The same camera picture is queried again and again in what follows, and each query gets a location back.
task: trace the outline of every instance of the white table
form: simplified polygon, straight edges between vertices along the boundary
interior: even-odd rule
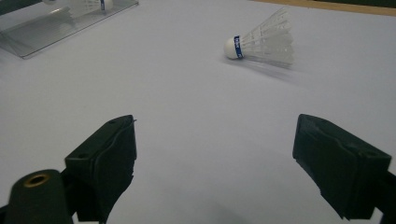
[[[396,18],[291,7],[290,70],[224,58],[279,8],[141,0],[32,59],[0,50],[0,204],[133,114],[134,181],[108,223],[349,223],[292,158],[296,122],[328,119],[396,156]]]

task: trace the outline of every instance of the transparent container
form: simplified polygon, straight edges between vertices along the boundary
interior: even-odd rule
[[[138,0],[0,0],[0,48],[23,59]]]

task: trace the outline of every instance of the shuttlecock feather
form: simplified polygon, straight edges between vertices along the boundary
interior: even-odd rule
[[[230,59],[249,58],[253,61],[290,65],[293,62],[290,29],[289,13],[283,7],[247,35],[227,40],[224,53]]]
[[[70,13],[77,18],[96,10],[109,11],[113,8],[113,0],[70,0]]]

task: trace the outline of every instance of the wooden edge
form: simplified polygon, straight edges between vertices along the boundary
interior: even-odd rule
[[[282,4],[282,5],[288,5],[294,7],[313,7],[320,9],[358,12],[358,13],[396,17],[396,8],[390,8],[390,7],[367,7],[367,6],[357,6],[350,4],[317,2],[313,0],[252,0],[252,1]]]

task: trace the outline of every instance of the white shuttlecock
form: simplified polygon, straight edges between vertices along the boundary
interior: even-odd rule
[[[289,13],[283,7],[247,35],[227,40],[224,53],[230,59],[251,58],[253,61],[290,65],[293,62],[290,29]]]
[[[107,11],[113,8],[113,0],[70,0],[70,14],[73,18],[77,18],[102,9]]]

